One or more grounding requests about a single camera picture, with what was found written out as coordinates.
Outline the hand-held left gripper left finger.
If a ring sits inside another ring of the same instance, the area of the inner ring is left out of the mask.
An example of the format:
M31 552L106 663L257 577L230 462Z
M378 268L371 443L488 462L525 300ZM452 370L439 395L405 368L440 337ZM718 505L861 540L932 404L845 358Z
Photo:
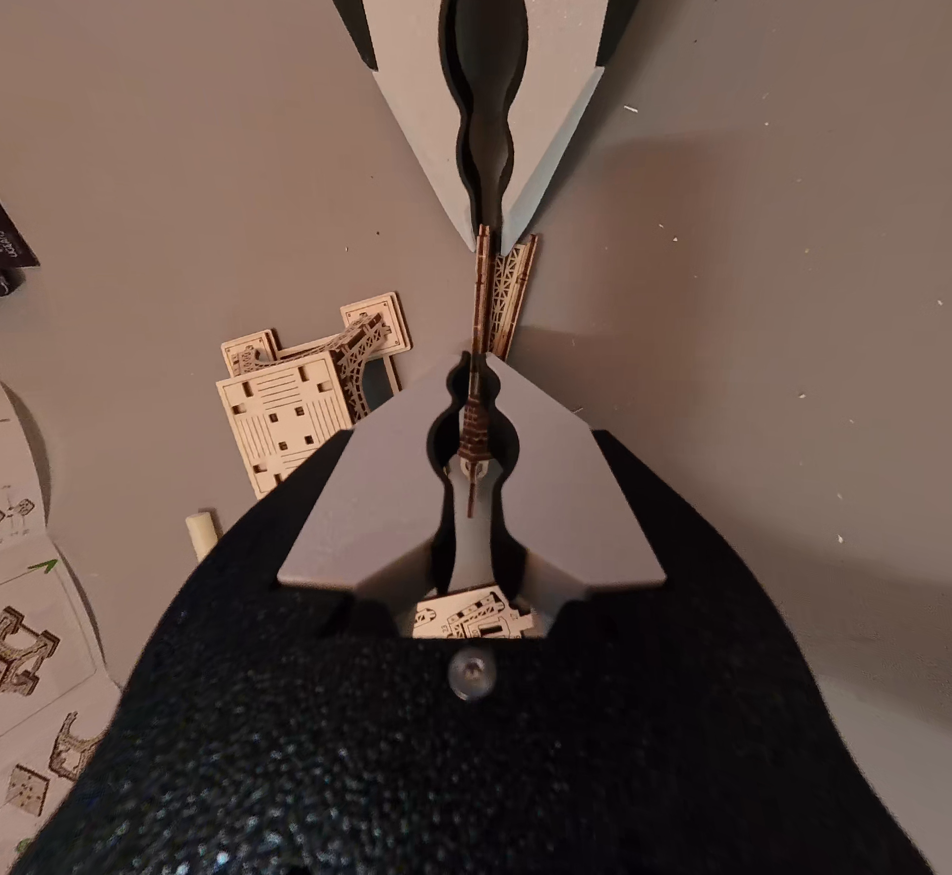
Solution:
M470 353L442 359L351 429L277 579L381 604L446 595L455 569L455 492Z

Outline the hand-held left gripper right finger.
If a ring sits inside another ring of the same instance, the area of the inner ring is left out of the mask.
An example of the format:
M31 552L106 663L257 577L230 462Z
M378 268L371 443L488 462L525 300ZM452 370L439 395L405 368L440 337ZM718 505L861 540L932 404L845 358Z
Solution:
M566 604L665 582L586 423L493 355L485 360L490 562L506 597L546 633Z

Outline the grey desk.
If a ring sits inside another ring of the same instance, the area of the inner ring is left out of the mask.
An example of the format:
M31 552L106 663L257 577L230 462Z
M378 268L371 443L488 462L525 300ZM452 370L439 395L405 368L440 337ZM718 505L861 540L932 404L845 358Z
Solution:
M473 259L332 0L2 0L2 381L123 685L254 496L221 342ZM641 0L537 220L510 358L745 559L950 873L950 0Z

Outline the dark purple model kit box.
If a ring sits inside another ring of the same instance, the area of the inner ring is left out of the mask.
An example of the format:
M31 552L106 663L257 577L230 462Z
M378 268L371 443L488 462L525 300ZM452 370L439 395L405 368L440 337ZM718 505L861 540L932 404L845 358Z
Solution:
M40 261L11 217L1 206L1 297L14 293L26 281L26 271L40 266Z

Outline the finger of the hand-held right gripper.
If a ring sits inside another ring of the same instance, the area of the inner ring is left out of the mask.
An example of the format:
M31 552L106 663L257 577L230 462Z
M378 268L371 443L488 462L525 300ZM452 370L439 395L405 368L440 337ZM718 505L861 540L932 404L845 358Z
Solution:
M502 201L501 251L523 237L588 106L608 0L524 0L525 70L508 110L513 166Z
M457 164L460 111L441 60L443 0L362 0L376 83L446 216L475 250L470 195Z

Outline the wooden tower base model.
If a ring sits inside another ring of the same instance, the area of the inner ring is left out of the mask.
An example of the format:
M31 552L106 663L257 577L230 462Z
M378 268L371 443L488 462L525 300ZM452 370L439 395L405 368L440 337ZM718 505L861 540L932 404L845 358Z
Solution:
M340 312L341 331L301 345L264 329L220 346L229 375L216 388L258 500L401 390L394 357L412 340L398 293Z

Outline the small pale wax stick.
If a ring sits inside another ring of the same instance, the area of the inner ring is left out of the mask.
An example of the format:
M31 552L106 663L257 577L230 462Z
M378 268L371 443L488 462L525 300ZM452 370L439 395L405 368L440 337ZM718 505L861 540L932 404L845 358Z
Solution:
M221 531L214 510L202 510L185 518L185 527L189 536L197 563L201 563L218 545Z

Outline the assembly diagram instruction sheet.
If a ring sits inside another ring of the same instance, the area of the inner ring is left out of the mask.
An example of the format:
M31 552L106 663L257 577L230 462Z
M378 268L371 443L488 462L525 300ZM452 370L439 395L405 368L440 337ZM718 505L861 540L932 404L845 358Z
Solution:
M83 596L50 536L27 432L2 387L2 873L88 767L119 698Z

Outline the wooden tower spire assembly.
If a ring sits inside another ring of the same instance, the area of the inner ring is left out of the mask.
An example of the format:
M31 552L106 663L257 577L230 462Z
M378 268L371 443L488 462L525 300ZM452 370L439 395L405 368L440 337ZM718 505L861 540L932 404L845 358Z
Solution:
M489 351L495 250L489 226L479 228L476 241L477 273L475 278L474 316L470 349L470 374L468 397L463 409L463 427L460 435L458 456L464 476L468 479L467 517L474 514L479 484L488 472L491 460L489 451L489 413L484 396L483 379L486 371L486 355Z

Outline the wooden part sheet long slots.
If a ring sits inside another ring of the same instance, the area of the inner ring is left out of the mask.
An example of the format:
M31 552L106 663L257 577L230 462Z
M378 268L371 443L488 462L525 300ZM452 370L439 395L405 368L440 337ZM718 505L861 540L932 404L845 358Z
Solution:
M411 629L414 639L522 639L535 634L532 610L510 603L496 584L423 600Z

